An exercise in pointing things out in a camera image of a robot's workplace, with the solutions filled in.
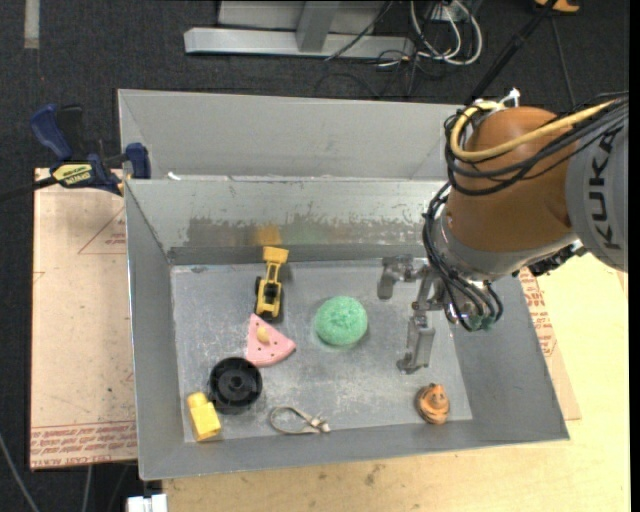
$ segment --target black plastic part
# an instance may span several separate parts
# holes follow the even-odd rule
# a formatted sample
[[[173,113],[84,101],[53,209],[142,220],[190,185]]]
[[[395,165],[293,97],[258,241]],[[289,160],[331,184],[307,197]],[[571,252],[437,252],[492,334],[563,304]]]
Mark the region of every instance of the black plastic part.
[[[563,265],[569,258],[572,258],[576,255],[582,256],[585,253],[586,250],[583,250],[583,248],[574,249],[573,246],[568,245],[560,249],[555,254],[552,254],[551,256],[543,260],[529,265],[529,271],[535,277],[542,276],[548,274],[552,270],[557,269],[559,266]]]
[[[258,368],[241,357],[217,363],[209,376],[209,399],[221,414],[247,411],[262,393],[262,376]]]
[[[56,113],[56,122],[71,148],[71,158],[74,160],[86,158],[88,151],[84,141],[82,106],[67,105],[62,107]]]
[[[269,304],[273,304],[278,296],[278,286],[273,283],[267,283],[264,287],[264,298]]]

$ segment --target cable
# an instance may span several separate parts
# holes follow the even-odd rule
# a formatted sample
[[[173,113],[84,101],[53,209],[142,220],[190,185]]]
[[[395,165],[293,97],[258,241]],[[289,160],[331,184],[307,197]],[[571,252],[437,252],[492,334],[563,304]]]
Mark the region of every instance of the cable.
[[[608,128],[606,128],[606,130],[608,131],[608,130],[615,129],[616,126],[619,126],[619,125],[620,125],[620,120],[619,119],[615,119],[614,121],[612,121],[610,126]],[[565,161],[569,160],[571,157],[573,157],[573,156],[577,155],[578,153],[584,151],[591,144],[595,143],[599,139],[600,139],[600,135],[595,135],[594,137],[589,139],[587,142],[585,142],[582,146],[577,148],[575,151],[569,153],[567,156],[561,158],[557,162],[554,162],[553,164],[551,164],[551,165],[547,166],[546,168],[542,169],[541,171],[538,171],[536,174],[524,176],[522,178],[522,181],[533,180],[533,179],[539,178],[540,176],[543,176],[544,174],[548,173],[549,171],[552,171],[554,168],[556,168],[562,162],[565,162]]]
[[[369,23],[363,30],[362,32],[360,32],[349,44],[343,46],[342,48],[340,48],[337,52],[335,52],[333,55],[327,57],[325,59],[326,61],[329,60],[333,60],[337,57],[340,57],[342,54],[344,54],[345,52],[349,51],[351,48],[353,48],[355,46],[355,44],[360,41],[360,39],[362,39],[367,32],[369,32],[369,30],[376,24],[378,23],[382,17],[387,14],[387,12],[389,11],[389,9],[391,8],[391,6],[393,5],[393,2],[385,2],[384,5],[380,8],[380,12],[378,13],[378,15],[375,17],[375,19]]]
[[[82,498],[82,512],[87,512],[89,506],[89,494],[91,493],[91,480],[93,477],[93,466],[89,466],[87,469],[87,480],[84,484],[84,495]]]
[[[118,493],[120,492],[120,487],[122,487],[122,482],[124,482],[124,477],[127,476],[127,471],[132,466],[125,465],[124,469],[120,473],[120,478],[116,482],[116,486],[113,489],[113,493],[111,494],[111,498],[109,499],[109,504],[107,505],[106,512],[112,512],[113,506],[116,504],[116,500],[118,499]]]
[[[41,188],[50,187],[51,185],[55,185],[56,183],[58,183],[58,181],[51,176],[40,181],[29,183],[28,185],[24,185],[14,190],[10,190],[9,192],[0,194],[0,203],[13,199],[15,197],[30,194],[32,192],[35,192],[36,190],[40,190]]]
[[[489,295],[487,295],[480,287],[463,279],[455,269],[451,268],[438,254],[431,240],[435,219],[441,208],[447,202],[450,187],[449,183],[445,184],[430,201],[427,212],[423,214],[425,223],[422,229],[422,241],[427,252],[429,265],[440,275],[445,291],[449,297],[449,305],[455,315],[455,318],[453,318],[451,312],[445,308],[447,318],[450,321],[457,320],[467,331],[477,331],[481,328],[486,329],[495,323],[497,319],[502,316],[504,308],[497,294],[491,289],[491,283],[489,281],[483,283],[484,288],[489,293]],[[475,315],[467,314],[465,316],[460,309],[454,289],[473,304],[476,310]]]
[[[469,10],[461,2],[459,2],[458,0],[454,0],[451,3],[451,5],[455,5],[458,9],[460,9],[465,14],[465,18],[471,24],[472,46],[473,46],[473,39],[475,39],[476,41],[476,49],[473,55],[463,60],[458,60],[455,58],[460,53],[462,48],[462,35],[460,34],[460,31],[455,21],[451,17],[451,13],[449,12],[448,7],[443,6],[441,3],[438,5],[438,7],[442,10],[442,12],[445,13],[446,17],[449,19],[448,24],[452,28],[453,33],[455,35],[456,47],[454,50],[447,50],[446,52],[439,52],[438,50],[436,50],[434,46],[431,43],[429,43],[429,41],[427,41],[424,35],[424,29],[420,28],[418,23],[418,18],[416,16],[416,11],[415,11],[415,2],[411,1],[410,9],[409,9],[411,25],[413,27],[414,32],[418,36],[418,39],[427,49],[427,51],[418,51],[417,55],[422,58],[442,61],[454,66],[467,66],[469,64],[473,64],[476,60],[478,60],[478,58],[480,57],[480,54],[482,53],[482,48],[483,48],[482,30],[480,29],[480,25],[478,24],[475,17],[469,12]]]
[[[451,181],[452,186],[456,188],[456,190],[459,190],[462,193],[465,193],[468,195],[485,195],[485,194],[497,192],[503,188],[506,188],[509,185],[512,185],[513,183],[521,179],[533,179],[534,177],[539,176],[541,173],[547,172],[549,170],[549,167],[557,166],[560,162],[566,160],[568,157],[563,157],[561,159],[556,160],[551,166],[549,166],[547,169],[544,169],[543,171],[539,171],[538,173],[536,173],[536,175],[527,176],[528,171],[542,159],[558,153],[560,150],[568,147],[569,145],[573,144],[578,140],[582,140],[580,148],[573,151],[573,154],[575,154],[578,151],[581,151],[582,149],[584,149],[585,145],[591,144],[595,140],[592,138],[590,140],[587,139],[587,141],[584,142],[583,140],[584,138],[590,137],[590,135],[597,130],[600,130],[607,126],[611,127],[614,124],[628,117],[628,95],[626,96],[624,94],[620,95],[618,98],[612,100],[610,105],[611,106],[609,108],[606,108],[600,111],[598,115],[593,116],[591,119],[576,125],[573,129],[568,130],[563,135],[560,135],[559,137],[555,138],[552,142],[547,144],[547,146],[543,147],[532,157],[529,157],[515,164],[502,167],[500,169],[494,169],[491,171],[481,171],[475,166],[474,163],[471,163],[471,168],[472,168],[471,170],[460,167],[456,161],[455,155],[453,154],[453,152],[451,151],[451,148],[447,144],[445,147],[444,153],[445,153],[445,160],[448,166],[449,179]],[[445,132],[448,133],[449,125],[452,122],[453,121],[451,120],[447,120],[445,122]],[[516,173],[516,174],[512,175],[508,179],[499,181],[499,185],[496,187],[490,187],[490,188],[479,189],[479,190],[465,189],[455,180],[455,175],[459,174],[467,178],[480,178],[480,179],[490,179],[492,181],[498,181],[493,178],[504,176],[509,173]]]
[[[519,32],[515,33],[511,38],[511,42],[502,50],[499,57],[491,65],[486,72],[482,80],[476,85],[469,97],[465,100],[465,105],[470,105],[476,98],[479,98],[484,94],[484,91],[491,85],[491,82],[500,73],[500,71],[507,65],[515,53],[524,45],[536,27],[542,22],[544,16],[546,16],[555,4],[559,0],[547,0],[544,7],[540,9],[538,14],[534,16]]]
[[[397,58],[388,60],[386,56],[389,54],[395,54],[397,55]],[[380,72],[391,73],[391,76],[387,80],[383,89],[380,91],[381,97],[386,97],[385,94],[387,93],[387,91],[400,78],[402,78],[403,75],[407,80],[407,85],[404,92],[405,99],[409,99],[417,93],[417,90],[420,86],[420,79],[426,78],[429,80],[440,80],[445,76],[445,74],[429,73],[429,71],[427,71],[422,66],[421,60],[416,57],[416,51],[414,51],[412,54],[409,54],[406,51],[390,49],[381,52],[376,59],[365,62],[368,65],[373,64],[376,70]]]
[[[562,65],[562,73],[564,74],[564,82],[567,85],[567,91],[569,92],[569,99],[571,100],[571,104],[576,104],[576,99],[573,95],[573,89],[571,87],[571,80],[569,80],[569,71],[567,69],[567,63],[564,60],[564,52],[562,51],[562,44],[560,43],[560,34],[558,33],[558,27],[556,25],[555,17],[551,16],[549,18],[551,20],[551,27],[553,28],[553,35],[556,39],[556,46],[558,47],[558,54],[560,56],[560,64]]]
[[[4,438],[2,437],[1,433],[0,433],[0,449],[2,449],[2,453],[4,454],[4,457],[7,460],[7,464],[9,465],[9,469],[11,470],[11,474],[13,475],[13,478],[18,484],[18,487],[20,487],[20,490],[22,491],[22,495],[24,496],[25,500],[27,500],[27,503],[29,503],[31,510],[33,510],[33,512],[40,512],[35,502],[33,501],[33,498],[31,497],[31,494],[29,493],[26,485],[24,484],[24,481],[22,480],[22,478],[20,478],[20,474],[18,473],[18,470],[16,469],[16,466],[13,463],[11,456],[9,455],[9,450],[7,449],[7,445],[4,444]]]
[[[324,75],[320,80],[318,80],[314,86],[313,89],[313,94],[314,96],[318,95],[318,89],[320,88],[320,86],[324,83],[325,80],[327,80],[330,77],[343,77],[343,78],[349,78],[350,80],[353,80],[354,82],[359,83],[362,87],[364,87],[365,89],[367,89],[367,91],[369,91],[369,93],[371,93],[371,96],[377,100],[381,99],[382,95],[381,93],[379,93],[378,91],[376,91],[373,86],[371,84],[369,84],[369,82],[367,82],[364,78],[361,78],[359,76],[356,76],[354,74],[351,73],[329,73],[327,75]]]
[[[575,114],[560,117],[556,121],[545,124],[540,128],[533,130],[532,132],[526,133],[520,137],[512,139],[510,141],[504,142],[502,144],[498,144],[492,148],[483,149],[479,151],[466,151],[460,147],[460,134],[462,130],[470,123],[471,118],[478,114],[484,113],[491,110],[494,110],[497,106],[499,106],[495,102],[481,102],[476,105],[472,105],[467,107],[463,115],[460,115],[453,128],[451,129],[451,134],[448,138],[448,143],[451,147],[452,153],[459,159],[466,162],[478,162],[480,160],[485,160],[487,158],[497,157],[512,151],[513,149],[525,144],[527,142],[534,141],[541,137],[545,137],[547,135],[552,135],[553,132],[561,129],[571,128],[573,124],[579,123],[581,121],[585,121],[590,117],[594,116],[607,106],[609,106],[612,101],[607,101],[600,105],[596,105],[595,107],[586,108]]]

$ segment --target white plastic part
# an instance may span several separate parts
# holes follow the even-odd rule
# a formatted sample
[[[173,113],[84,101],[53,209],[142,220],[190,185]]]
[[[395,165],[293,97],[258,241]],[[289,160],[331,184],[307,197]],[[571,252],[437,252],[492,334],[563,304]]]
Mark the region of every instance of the white plastic part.
[[[519,107],[520,106],[520,91],[518,89],[516,89],[515,87],[512,88],[509,91],[509,94],[507,94],[504,98],[502,98],[498,103],[500,103],[502,106],[508,106],[506,105],[507,102],[513,103],[513,105],[511,105],[512,107]]]
[[[166,494],[154,494],[150,498],[133,496],[127,499],[127,512],[168,512]]]

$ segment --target dark gray carpet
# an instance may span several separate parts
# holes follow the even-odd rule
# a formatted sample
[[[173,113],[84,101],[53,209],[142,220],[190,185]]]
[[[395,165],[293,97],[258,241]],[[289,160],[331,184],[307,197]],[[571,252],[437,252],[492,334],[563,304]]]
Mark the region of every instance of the dark gray carpet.
[[[406,30],[407,2],[396,4],[379,30]],[[524,104],[561,112],[598,93],[628,89],[630,1],[582,4],[578,15],[553,21],[569,84],[554,27],[544,20],[485,95],[502,95],[516,86]],[[485,0],[478,12],[486,43],[480,60],[455,70],[426,65],[429,76],[417,73],[412,81],[409,70],[379,72],[346,59],[184,55],[183,33],[213,23],[215,2],[43,1],[40,49],[25,50],[24,7],[24,0],[0,5],[0,184],[5,191],[28,184],[34,167],[53,163],[28,124],[44,103],[82,104],[86,138],[103,139],[107,154],[119,148],[118,88],[461,103],[534,12],[532,0]],[[30,196],[0,204],[0,433],[40,510],[77,511],[86,468],[26,469],[32,208]],[[106,510],[122,481],[113,500],[119,510],[120,495],[142,489],[135,474],[135,468],[123,473],[120,465],[97,466],[89,510]],[[1,456],[0,510],[29,510]]]

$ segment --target yellow toy excavator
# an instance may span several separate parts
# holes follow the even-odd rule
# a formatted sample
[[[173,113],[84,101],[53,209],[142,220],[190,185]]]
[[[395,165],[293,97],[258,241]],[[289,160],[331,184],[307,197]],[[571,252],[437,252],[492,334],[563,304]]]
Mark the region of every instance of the yellow toy excavator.
[[[262,259],[267,265],[266,277],[256,278],[255,313],[271,321],[280,314],[282,301],[282,283],[278,280],[280,267],[287,262],[289,251],[278,247],[264,247]]]

